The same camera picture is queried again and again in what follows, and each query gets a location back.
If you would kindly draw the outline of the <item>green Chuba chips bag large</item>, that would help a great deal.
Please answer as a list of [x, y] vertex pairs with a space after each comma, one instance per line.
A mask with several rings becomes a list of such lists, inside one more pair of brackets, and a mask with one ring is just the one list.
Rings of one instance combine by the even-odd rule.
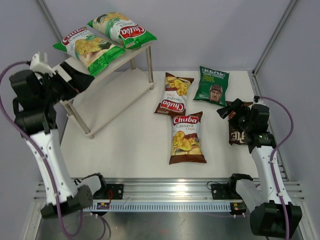
[[87, 25], [128, 50], [139, 49], [142, 45], [157, 40], [152, 33], [119, 12], [100, 15]]

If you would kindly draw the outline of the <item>green Real hand cooked bag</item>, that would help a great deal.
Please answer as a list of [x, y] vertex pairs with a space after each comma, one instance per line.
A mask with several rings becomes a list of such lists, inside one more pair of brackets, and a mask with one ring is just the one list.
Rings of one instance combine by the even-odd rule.
[[225, 107], [230, 74], [204, 66], [199, 67], [199, 72], [198, 89], [193, 99]]

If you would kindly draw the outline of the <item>green Chuba chips bag small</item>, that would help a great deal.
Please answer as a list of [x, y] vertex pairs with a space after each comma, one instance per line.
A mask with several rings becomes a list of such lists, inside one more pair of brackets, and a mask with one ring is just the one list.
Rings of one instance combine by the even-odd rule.
[[94, 77], [125, 53], [125, 49], [95, 35], [86, 27], [72, 31], [53, 47], [78, 59]]

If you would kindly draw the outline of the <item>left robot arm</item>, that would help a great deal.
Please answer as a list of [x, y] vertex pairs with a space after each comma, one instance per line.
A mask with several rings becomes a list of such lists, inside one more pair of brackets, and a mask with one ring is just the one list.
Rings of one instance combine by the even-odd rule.
[[64, 161], [54, 106], [84, 92], [94, 77], [63, 62], [53, 73], [21, 70], [9, 77], [16, 94], [12, 101], [14, 126], [30, 147], [45, 186], [44, 219], [63, 217], [91, 207], [94, 200], [109, 196], [100, 173], [75, 184]]

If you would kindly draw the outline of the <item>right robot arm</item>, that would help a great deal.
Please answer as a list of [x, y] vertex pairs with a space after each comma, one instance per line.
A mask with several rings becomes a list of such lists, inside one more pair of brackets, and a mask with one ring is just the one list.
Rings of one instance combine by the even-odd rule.
[[268, 131], [270, 109], [264, 96], [255, 96], [251, 106], [237, 98], [217, 110], [225, 119], [231, 113], [229, 125], [245, 132], [248, 151], [254, 160], [260, 189], [247, 174], [234, 173], [217, 191], [243, 200], [250, 212], [250, 229], [255, 236], [289, 240], [302, 219], [300, 206], [288, 195], [279, 170], [277, 152], [280, 147]]

